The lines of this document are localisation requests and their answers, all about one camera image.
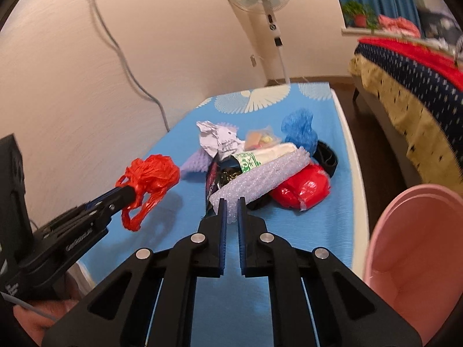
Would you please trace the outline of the red plastic bag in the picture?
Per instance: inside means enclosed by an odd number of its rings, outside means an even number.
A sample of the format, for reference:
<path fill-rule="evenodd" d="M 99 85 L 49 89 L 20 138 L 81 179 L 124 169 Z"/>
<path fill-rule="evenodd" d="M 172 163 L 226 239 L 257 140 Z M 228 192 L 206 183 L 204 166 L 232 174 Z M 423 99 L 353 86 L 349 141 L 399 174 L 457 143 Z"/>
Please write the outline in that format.
<path fill-rule="evenodd" d="M 115 183 L 116 187 L 128 186 L 135 191 L 135 201 L 122 209 L 124 228 L 137 232 L 147 214 L 179 183 L 180 175 L 180 169 L 168 156 L 154 154 L 144 160 L 134 159 Z"/>

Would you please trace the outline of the purple foam net sleeve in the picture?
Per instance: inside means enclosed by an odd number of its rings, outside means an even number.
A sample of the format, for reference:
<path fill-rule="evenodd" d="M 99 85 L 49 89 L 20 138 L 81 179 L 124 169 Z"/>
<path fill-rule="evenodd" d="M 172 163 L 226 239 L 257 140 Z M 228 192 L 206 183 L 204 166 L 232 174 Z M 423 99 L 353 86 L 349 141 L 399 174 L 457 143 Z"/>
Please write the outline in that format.
<path fill-rule="evenodd" d="M 200 146 L 200 148 L 181 165 L 181 177 L 186 177 L 188 173 L 193 172 L 207 172 L 212 160 L 213 158 L 211 158 Z"/>

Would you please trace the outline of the red plastic wrapper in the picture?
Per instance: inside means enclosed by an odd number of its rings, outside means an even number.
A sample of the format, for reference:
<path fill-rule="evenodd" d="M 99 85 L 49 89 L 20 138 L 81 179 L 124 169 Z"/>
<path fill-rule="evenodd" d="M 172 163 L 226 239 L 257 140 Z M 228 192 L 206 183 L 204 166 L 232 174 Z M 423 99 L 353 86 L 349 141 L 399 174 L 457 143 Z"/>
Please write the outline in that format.
<path fill-rule="evenodd" d="M 284 208 L 307 211 L 330 194 L 330 177 L 320 165 L 309 164 L 270 192 Z"/>

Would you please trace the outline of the black snack packet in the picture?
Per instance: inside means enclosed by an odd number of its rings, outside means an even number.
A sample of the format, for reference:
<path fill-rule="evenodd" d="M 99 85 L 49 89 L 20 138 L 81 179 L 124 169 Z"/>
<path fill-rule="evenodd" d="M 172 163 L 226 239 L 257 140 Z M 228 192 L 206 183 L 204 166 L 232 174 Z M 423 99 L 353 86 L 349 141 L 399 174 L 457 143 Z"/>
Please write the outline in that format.
<path fill-rule="evenodd" d="M 221 160 L 219 154 L 216 154 L 208 167 L 206 173 L 206 216 L 216 214 L 214 206 L 210 202 L 210 197 L 221 187 L 224 187 L 237 176 L 242 174 L 242 169 L 238 160 L 233 156 Z"/>

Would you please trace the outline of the white bubble wrap roll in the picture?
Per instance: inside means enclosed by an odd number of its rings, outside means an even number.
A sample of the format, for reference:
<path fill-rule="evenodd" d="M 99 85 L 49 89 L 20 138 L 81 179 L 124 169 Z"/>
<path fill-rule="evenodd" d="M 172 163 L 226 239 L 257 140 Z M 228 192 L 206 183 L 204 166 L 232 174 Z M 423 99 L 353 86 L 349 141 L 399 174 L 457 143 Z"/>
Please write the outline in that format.
<path fill-rule="evenodd" d="M 224 199 L 227 201 L 227 223 L 236 222 L 240 198 L 244 198 L 246 204 L 256 201 L 301 171 L 310 161 L 309 152 L 299 148 L 293 153 L 242 173 L 210 197 L 214 211 L 218 212 L 220 199 Z"/>

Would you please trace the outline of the white paper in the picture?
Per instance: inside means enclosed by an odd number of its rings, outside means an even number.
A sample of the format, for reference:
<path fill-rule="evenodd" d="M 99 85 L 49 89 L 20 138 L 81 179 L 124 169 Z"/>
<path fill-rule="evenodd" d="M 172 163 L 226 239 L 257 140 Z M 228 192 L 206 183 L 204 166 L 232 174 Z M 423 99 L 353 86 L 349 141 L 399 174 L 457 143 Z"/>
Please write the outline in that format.
<path fill-rule="evenodd" d="M 218 156 L 224 160 L 244 151 L 245 141 L 238 138 L 236 126 L 210 121 L 197 121 L 196 126 L 199 128 L 199 144 L 211 158 Z"/>

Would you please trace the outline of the black plastic bag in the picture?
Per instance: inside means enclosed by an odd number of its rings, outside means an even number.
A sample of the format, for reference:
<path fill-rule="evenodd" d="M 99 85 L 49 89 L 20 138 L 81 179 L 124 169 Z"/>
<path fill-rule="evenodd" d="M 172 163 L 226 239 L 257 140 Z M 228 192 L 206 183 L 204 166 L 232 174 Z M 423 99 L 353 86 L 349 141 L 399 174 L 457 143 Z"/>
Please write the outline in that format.
<path fill-rule="evenodd" d="M 319 140 L 312 157 L 329 177 L 332 178 L 334 176 L 338 166 L 338 159 L 335 152 L 326 143 Z"/>

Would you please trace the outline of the white green tissue pack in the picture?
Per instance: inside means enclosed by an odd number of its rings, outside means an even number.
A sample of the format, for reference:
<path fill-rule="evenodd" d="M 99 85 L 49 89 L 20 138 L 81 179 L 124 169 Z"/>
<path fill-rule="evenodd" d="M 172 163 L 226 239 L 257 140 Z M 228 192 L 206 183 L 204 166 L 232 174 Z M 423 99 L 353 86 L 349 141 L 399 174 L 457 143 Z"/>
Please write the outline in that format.
<path fill-rule="evenodd" d="M 286 154 L 293 153 L 296 149 L 297 147 L 293 143 L 280 143 L 273 147 L 244 151 L 232 156 L 238 161 L 242 173 L 245 173 Z"/>

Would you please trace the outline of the clear snack bag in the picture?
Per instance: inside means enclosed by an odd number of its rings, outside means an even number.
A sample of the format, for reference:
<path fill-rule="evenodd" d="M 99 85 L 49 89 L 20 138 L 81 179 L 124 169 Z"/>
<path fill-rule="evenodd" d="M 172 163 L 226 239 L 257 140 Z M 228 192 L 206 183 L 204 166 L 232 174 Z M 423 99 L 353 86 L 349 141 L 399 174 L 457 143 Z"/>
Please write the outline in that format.
<path fill-rule="evenodd" d="M 244 150 L 252 151 L 255 149 L 266 149 L 278 145 L 282 142 L 279 136 L 276 136 L 271 126 L 266 128 L 249 130 L 246 135 Z"/>

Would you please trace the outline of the blue plastic bag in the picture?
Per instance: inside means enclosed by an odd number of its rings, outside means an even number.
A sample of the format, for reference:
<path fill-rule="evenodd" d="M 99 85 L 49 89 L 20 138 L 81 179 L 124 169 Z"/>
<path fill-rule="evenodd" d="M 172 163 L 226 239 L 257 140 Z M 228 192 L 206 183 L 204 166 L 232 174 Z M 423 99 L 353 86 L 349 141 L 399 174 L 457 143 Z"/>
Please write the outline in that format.
<path fill-rule="evenodd" d="M 312 128 L 312 120 L 313 113 L 306 108 L 300 108 L 284 117 L 281 125 L 284 142 L 303 147 L 313 155 L 318 145 L 318 135 Z"/>

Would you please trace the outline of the pink trash bin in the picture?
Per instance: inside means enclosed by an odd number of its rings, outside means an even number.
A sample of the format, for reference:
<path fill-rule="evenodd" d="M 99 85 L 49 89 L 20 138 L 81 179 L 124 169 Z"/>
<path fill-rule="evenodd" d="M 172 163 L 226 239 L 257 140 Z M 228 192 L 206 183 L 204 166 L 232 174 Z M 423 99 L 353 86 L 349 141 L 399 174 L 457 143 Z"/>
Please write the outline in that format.
<path fill-rule="evenodd" d="M 424 345 L 461 333 L 462 198 L 436 184 L 398 195 L 376 223 L 363 279 Z"/>

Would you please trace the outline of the bed with starry cover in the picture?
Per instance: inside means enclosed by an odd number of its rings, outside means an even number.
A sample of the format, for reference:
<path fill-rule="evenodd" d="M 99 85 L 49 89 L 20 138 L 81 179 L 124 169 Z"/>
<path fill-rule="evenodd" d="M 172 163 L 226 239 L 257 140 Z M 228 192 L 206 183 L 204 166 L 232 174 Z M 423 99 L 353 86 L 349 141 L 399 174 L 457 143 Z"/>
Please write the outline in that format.
<path fill-rule="evenodd" d="M 384 109 L 421 181 L 461 193 L 462 91 L 429 67 L 372 45 L 357 45 L 349 71 Z"/>

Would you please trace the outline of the red blanket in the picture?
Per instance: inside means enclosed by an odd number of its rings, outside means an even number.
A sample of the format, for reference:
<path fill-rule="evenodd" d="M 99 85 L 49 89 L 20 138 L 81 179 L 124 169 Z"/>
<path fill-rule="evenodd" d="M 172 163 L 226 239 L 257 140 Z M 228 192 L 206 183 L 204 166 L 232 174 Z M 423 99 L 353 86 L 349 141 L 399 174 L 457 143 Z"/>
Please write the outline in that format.
<path fill-rule="evenodd" d="M 416 42 L 407 42 L 397 38 L 362 37 L 359 44 L 372 45 L 399 53 L 421 65 L 436 71 L 450 81 L 458 91 L 462 91 L 462 71 L 449 55 L 443 55 Z"/>

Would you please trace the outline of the pink clothes pile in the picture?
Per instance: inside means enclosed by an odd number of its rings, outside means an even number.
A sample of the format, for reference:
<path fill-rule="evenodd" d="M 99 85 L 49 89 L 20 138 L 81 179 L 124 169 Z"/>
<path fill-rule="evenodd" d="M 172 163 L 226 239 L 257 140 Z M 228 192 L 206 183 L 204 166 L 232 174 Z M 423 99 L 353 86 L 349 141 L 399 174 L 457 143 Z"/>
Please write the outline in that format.
<path fill-rule="evenodd" d="M 391 18 L 385 15 L 379 15 L 377 20 L 381 29 L 385 32 L 391 32 L 393 34 L 399 34 L 413 38 L 421 37 L 420 29 L 413 22 L 408 21 L 406 18 Z"/>

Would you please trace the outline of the potted green plant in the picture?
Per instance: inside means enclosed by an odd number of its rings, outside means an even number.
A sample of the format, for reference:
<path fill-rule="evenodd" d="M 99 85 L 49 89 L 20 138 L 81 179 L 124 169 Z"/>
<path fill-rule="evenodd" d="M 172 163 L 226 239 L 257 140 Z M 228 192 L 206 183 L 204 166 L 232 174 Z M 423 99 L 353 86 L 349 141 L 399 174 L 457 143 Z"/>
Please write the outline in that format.
<path fill-rule="evenodd" d="M 377 15 L 368 4 L 350 0 L 341 5 L 341 10 L 346 21 L 353 27 L 371 30 L 378 28 Z"/>

